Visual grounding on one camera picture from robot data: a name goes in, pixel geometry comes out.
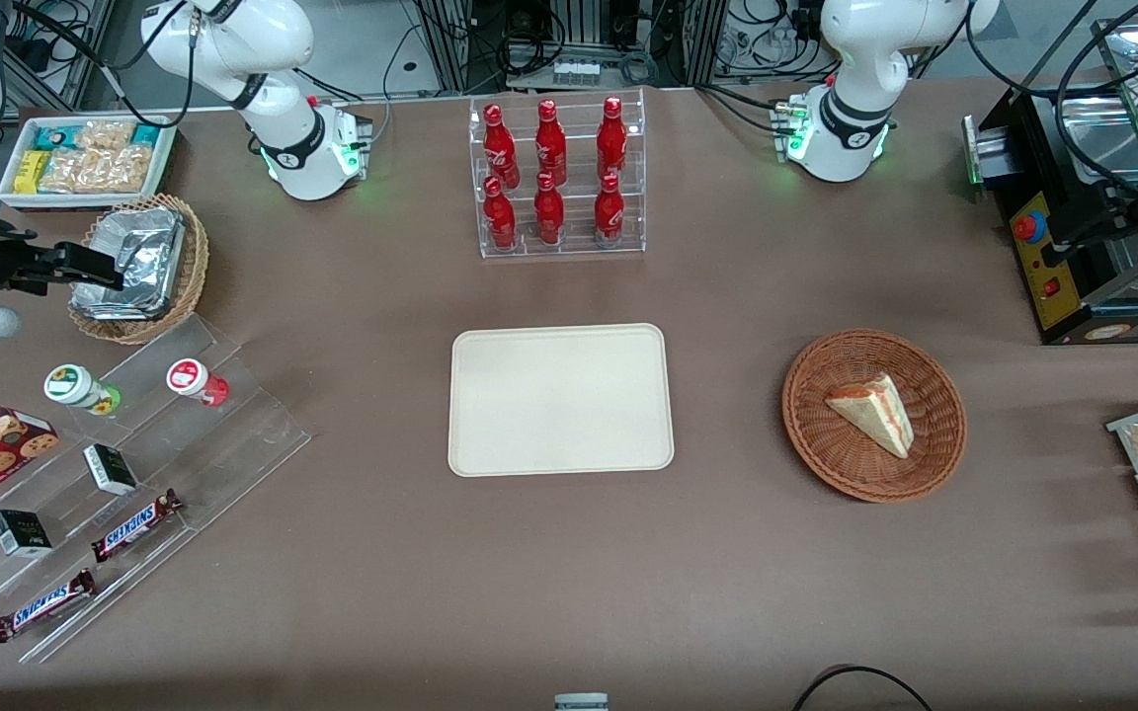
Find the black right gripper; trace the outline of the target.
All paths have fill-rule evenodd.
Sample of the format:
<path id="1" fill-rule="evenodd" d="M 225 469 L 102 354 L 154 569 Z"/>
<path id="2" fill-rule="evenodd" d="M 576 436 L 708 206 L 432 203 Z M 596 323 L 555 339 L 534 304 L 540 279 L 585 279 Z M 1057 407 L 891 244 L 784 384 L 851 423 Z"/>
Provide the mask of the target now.
<path id="1" fill-rule="evenodd" d="M 18 238 L 0 239 L 0 289 L 46 296 L 50 283 L 91 284 L 122 291 L 123 274 L 115 257 L 81 243 L 51 248 Z"/>

